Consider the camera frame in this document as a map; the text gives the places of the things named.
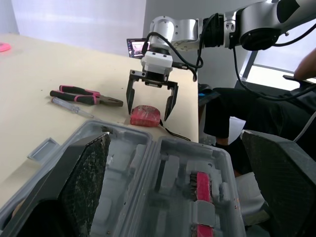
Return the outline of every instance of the person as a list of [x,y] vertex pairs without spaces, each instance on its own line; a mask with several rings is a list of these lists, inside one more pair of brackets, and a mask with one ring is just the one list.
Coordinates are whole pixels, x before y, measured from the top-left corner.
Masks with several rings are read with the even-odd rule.
[[[316,48],[303,59],[294,73],[297,80],[313,77],[316,77]],[[280,97],[293,95],[305,88],[298,88]],[[237,138],[228,144],[230,116],[245,120],[243,129],[294,140],[316,111],[316,90],[297,99],[278,102],[241,89],[216,88],[214,91],[220,96],[206,105],[204,132],[216,137],[216,147],[230,153],[236,176],[252,170],[241,139]],[[308,132],[297,144],[316,159],[312,141],[312,134]]]

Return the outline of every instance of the person's leg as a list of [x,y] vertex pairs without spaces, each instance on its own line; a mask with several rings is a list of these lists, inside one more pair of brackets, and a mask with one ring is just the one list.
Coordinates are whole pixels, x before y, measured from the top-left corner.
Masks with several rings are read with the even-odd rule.
[[230,116],[246,120],[257,97],[233,88],[216,88],[214,91],[221,96],[206,105],[204,132],[215,136],[218,145],[227,146]]
[[[289,102],[257,99],[243,129],[294,140],[310,117],[311,115],[305,110]],[[229,152],[236,171],[241,174],[252,171],[248,155],[240,138],[230,144]]]

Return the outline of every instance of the gray toolbox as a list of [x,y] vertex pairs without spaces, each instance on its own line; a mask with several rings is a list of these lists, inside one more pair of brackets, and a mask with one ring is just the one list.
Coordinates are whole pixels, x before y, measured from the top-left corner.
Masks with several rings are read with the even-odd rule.
[[[154,142],[149,133],[93,120],[47,151],[49,157],[37,155],[45,157],[41,169],[0,210],[0,233],[16,205],[70,144],[104,131],[111,132],[111,143],[91,237],[194,237],[197,225],[210,227],[217,237],[245,236],[227,152],[169,137]],[[197,172],[210,178],[212,202],[192,198],[191,175]]]

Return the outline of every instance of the beige table surface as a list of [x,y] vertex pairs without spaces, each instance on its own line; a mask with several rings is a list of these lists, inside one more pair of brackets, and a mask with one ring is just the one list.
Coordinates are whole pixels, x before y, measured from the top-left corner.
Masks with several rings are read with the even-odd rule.
[[[12,49],[0,53],[0,207],[40,168],[27,155],[46,138],[63,144],[87,118],[51,103],[49,92],[59,85],[75,85],[124,101],[121,108],[103,105],[81,109],[98,118],[128,125],[126,88],[130,69],[140,60],[46,42],[18,35],[0,35]],[[176,105],[164,122],[171,131],[198,141],[198,87],[189,71],[174,69],[178,82]],[[133,106],[152,105],[164,116],[171,91],[135,83]],[[154,139],[168,135],[161,127],[145,128]]]

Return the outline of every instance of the cable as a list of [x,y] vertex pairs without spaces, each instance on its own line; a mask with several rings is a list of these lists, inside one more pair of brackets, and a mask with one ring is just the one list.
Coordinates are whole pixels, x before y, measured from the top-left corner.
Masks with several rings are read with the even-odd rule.
[[309,128],[309,126],[311,125],[311,123],[313,122],[314,118],[316,117],[316,112],[313,113],[313,115],[311,116],[311,118],[307,121],[306,125],[304,126],[303,130],[300,132],[300,134],[298,134],[298,136],[293,140],[293,142],[297,142],[298,139],[301,138],[301,136],[303,136],[303,134],[306,132],[306,130]]
[[188,67],[188,70],[190,70],[193,73],[193,81],[196,82],[198,79],[196,71],[191,67]]
[[296,43],[297,41],[301,40],[302,38],[304,38],[305,36],[307,36],[310,32],[312,32],[314,29],[316,29],[316,24],[314,24],[312,27],[310,27],[309,30],[307,30],[304,34],[302,34],[301,36],[297,37],[294,40],[291,40],[289,42],[286,43],[276,43],[273,46],[274,47],[283,47],[283,46],[288,46],[290,44]]
[[166,131],[167,131],[168,133],[170,133],[172,136],[179,137],[179,138],[182,138],[182,139],[184,139],[184,140],[187,140],[187,141],[191,142],[191,140],[190,140],[189,138],[184,137],[184,136],[181,136],[181,135],[176,134],[176,133],[173,133],[173,132],[171,132],[168,128],[164,127],[161,119],[160,119],[160,123],[159,123],[159,124],[160,124],[164,129],[166,129]]
[[240,79],[240,76],[239,76],[239,72],[238,72],[238,65],[237,65],[237,57],[236,57],[236,49],[233,48],[233,52],[234,52],[234,61],[235,61],[235,72],[236,72],[236,75],[237,75],[237,79],[240,83],[240,85],[242,86],[242,88],[244,88],[246,91],[252,93],[252,94],[255,94],[256,96],[260,97],[260,98],[263,98],[263,99],[266,99],[266,100],[271,100],[271,101],[288,101],[288,100],[291,100],[291,99],[295,99],[297,97],[300,97],[302,95],[305,95],[306,93],[314,90],[316,88],[316,84],[313,84],[311,85],[310,87],[308,87],[307,89],[305,89],[304,91],[301,91],[299,93],[297,93],[296,95],[293,95],[293,96],[287,96],[287,97],[283,97],[283,98],[278,98],[278,97],[274,97],[274,96],[266,96],[266,95],[263,95],[261,93],[258,93],[258,92],[255,92],[251,89],[249,89]]
[[157,32],[150,32],[146,39],[145,39],[145,43],[143,45],[143,48],[142,48],[142,54],[145,55],[145,53],[147,52],[147,48],[148,48],[148,40],[149,40],[149,37],[150,36],[157,36],[159,37],[160,39],[162,39],[164,42],[167,43],[167,45],[172,49],[172,51],[180,58],[180,60],[182,62],[184,62],[186,65],[192,67],[192,68],[201,68],[203,67],[203,63],[201,62],[200,65],[194,65],[192,63],[189,63],[187,60],[185,60],[184,57],[181,56],[181,54],[178,52],[178,50],[165,38],[163,37],[161,34],[157,33]]
[[193,81],[196,82],[198,79],[197,73],[194,71],[192,67],[189,67],[188,65],[184,63],[178,63],[178,62],[172,62],[173,68],[179,68],[184,70],[190,70],[193,73]]
[[209,23],[211,22],[211,20],[214,18],[215,14],[211,15],[208,20],[206,21],[204,27],[203,27],[203,30],[202,30],[202,33],[200,35],[200,38],[199,38],[199,46],[198,46],[198,51],[197,51],[197,63],[196,65],[199,64],[199,62],[203,62],[203,59],[201,58],[201,55],[202,55],[202,47],[203,47],[203,43],[204,43],[204,36],[205,36],[205,33],[206,33],[206,28],[208,27]]

